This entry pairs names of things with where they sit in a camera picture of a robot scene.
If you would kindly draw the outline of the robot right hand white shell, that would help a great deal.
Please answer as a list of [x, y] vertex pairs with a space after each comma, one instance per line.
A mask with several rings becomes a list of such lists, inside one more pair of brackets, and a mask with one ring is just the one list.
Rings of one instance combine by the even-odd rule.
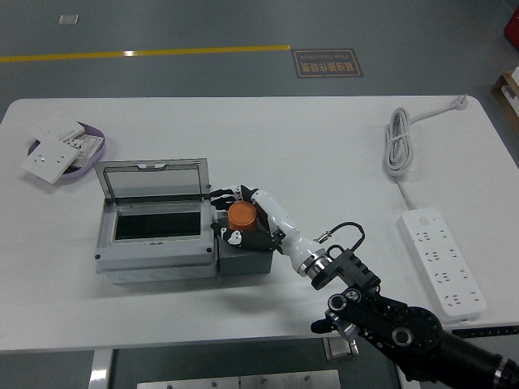
[[324, 248], [304, 237], [293, 219], [266, 191], [235, 185], [214, 190], [210, 197], [211, 204], [219, 211], [229, 212], [231, 206], [240, 201], [252, 205], [264, 227], [262, 231], [247, 231], [211, 224], [214, 233], [228, 245], [244, 250], [278, 250], [290, 257], [293, 269], [300, 276], [306, 276], [310, 266], [324, 255]]

